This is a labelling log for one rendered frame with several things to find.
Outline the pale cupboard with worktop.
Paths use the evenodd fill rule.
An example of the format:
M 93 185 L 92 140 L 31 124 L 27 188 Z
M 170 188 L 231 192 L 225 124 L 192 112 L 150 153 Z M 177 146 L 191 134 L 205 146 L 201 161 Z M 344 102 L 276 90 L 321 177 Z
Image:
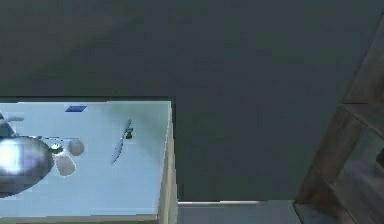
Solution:
M 85 105 L 83 112 L 65 112 Z M 172 109 L 168 101 L 17 102 L 0 103 L 4 117 L 19 136 L 61 144 L 76 165 L 62 177 L 54 165 L 31 188 L 0 198 L 0 224 L 174 224 L 176 205 Z M 110 163 L 114 147 L 130 119 L 132 139 Z M 68 151 L 73 139 L 83 142 L 80 156 Z

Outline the pale oval dish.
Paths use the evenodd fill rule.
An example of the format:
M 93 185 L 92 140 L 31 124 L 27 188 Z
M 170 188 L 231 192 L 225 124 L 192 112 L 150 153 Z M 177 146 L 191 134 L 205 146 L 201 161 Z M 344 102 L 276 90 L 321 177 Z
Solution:
M 55 157 L 55 164 L 58 173 L 62 177 L 72 175 L 76 170 L 76 165 L 73 160 L 66 154 L 60 154 Z

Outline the grey metal tap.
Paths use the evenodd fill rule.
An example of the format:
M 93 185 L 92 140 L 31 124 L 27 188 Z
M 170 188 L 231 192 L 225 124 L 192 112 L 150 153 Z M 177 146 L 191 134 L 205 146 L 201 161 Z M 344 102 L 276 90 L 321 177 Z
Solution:
M 0 138 L 17 136 L 18 133 L 14 128 L 11 127 L 11 122 L 21 122 L 23 120 L 24 120 L 23 117 L 18 117 L 18 116 L 4 117 L 0 113 Z

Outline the grey round ball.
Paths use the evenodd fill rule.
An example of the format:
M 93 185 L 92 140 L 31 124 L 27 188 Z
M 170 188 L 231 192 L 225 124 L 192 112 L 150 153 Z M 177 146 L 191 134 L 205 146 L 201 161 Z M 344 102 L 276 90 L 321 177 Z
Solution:
M 85 147 L 81 140 L 73 139 L 68 144 L 68 151 L 73 156 L 80 156 L 84 153 Z

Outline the blue flat sponge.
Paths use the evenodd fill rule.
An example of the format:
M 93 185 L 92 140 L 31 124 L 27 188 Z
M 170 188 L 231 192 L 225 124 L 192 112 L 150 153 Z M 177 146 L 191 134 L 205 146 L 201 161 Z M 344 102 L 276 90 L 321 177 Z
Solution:
M 83 112 L 86 108 L 87 106 L 85 105 L 71 105 L 65 110 L 65 112 Z

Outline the brown wooden shelf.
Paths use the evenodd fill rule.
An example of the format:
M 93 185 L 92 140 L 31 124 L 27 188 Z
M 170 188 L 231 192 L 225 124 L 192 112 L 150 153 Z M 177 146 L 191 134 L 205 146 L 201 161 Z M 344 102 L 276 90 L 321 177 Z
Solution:
M 384 224 L 384 9 L 293 208 L 300 224 Z

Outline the round metal sink basin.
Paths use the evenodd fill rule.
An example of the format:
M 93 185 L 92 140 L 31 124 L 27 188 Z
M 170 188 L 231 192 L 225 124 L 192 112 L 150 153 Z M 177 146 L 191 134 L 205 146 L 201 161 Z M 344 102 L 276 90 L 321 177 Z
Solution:
M 0 139 L 0 198 L 19 194 L 44 179 L 54 165 L 50 147 L 30 136 Z

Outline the grey thin utensil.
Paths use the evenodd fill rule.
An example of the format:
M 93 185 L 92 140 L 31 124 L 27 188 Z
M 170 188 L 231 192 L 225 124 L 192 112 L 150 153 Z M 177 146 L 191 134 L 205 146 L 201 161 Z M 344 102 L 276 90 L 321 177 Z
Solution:
M 128 119 L 127 122 L 125 123 L 125 129 L 123 131 L 123 134 L 121 135 L 116 146 L 114 147 L 114 151 L 112 153 L 112 157 L 110 160 L 111 164 L 114 164 L 119 158 L 119 156 L 121 155 L 121 152 L 124 146 L 124 141 L 133 138 L 132 136 L 133 128 L 131 127 L 131 123 L 132 121 L 130 119 Z

